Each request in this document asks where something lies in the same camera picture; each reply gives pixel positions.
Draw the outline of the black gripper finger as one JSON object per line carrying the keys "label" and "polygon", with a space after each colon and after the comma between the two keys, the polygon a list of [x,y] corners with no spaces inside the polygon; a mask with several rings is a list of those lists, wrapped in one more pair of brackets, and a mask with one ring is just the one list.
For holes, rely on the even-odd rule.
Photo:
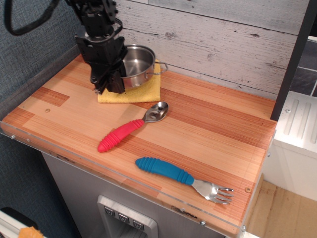
{"label": "black gripper finger", "polygon": [[95,86],[95,93],[101,95],[105,90],[111,91],[110,83],[111,74],[106,72],[104,74],[92,72],[91,83]]}
{"label": "black gripper finger", "polygon": [[123,77],[126,77],[124,63],[118,61],[110,68],[106,88],[109,92],[122,94],[125,92]]}

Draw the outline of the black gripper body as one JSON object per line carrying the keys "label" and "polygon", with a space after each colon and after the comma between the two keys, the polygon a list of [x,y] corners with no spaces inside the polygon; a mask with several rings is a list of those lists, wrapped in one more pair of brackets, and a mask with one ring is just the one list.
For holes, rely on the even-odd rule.
{"label": "black gripper body", "polygon": [[75,39],[84,62],[91,67],[92,83],[101,82],[106,74],[124,58],[127,52],[124,37],[89,39],[78,34]]}

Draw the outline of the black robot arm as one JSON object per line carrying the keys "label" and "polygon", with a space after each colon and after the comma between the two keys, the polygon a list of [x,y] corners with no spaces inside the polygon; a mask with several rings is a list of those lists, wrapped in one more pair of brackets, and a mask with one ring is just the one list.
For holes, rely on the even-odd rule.
{"label": "black robot arm", "polygon": [[118,37],[123,24],[116,18],[116,2],[68,0],[67,4],[73,8],[82,25],[75,39],[84,62],[91,67],[90,82],[94,84],[95,92],[123,93],[123,77],[126,76],[123,59],[128,49],[124,37]]}

